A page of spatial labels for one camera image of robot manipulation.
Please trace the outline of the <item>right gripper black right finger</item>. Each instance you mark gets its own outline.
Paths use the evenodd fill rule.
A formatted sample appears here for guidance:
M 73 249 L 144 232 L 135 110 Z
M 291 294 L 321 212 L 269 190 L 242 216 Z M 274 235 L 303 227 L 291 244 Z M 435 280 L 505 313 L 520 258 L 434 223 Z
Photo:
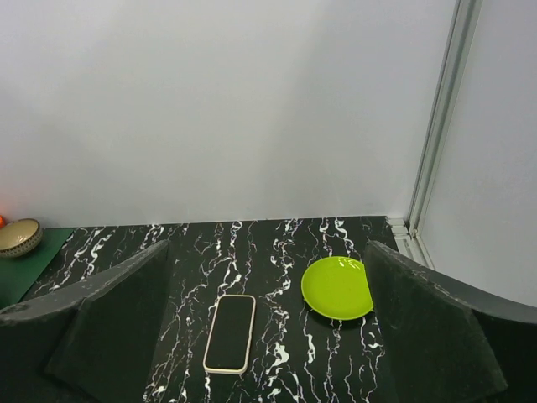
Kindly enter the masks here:
M 383 243 L 364 252 L 391 402 L 534 402 L 536 309 L 429 269 Z

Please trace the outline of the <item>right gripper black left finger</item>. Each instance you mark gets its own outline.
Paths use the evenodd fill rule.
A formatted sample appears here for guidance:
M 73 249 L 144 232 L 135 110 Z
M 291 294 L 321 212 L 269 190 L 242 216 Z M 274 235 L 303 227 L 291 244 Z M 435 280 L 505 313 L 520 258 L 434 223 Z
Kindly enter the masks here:
M 169 244 L 1 311 L 3 402 L 140 402 L 169 299 Z

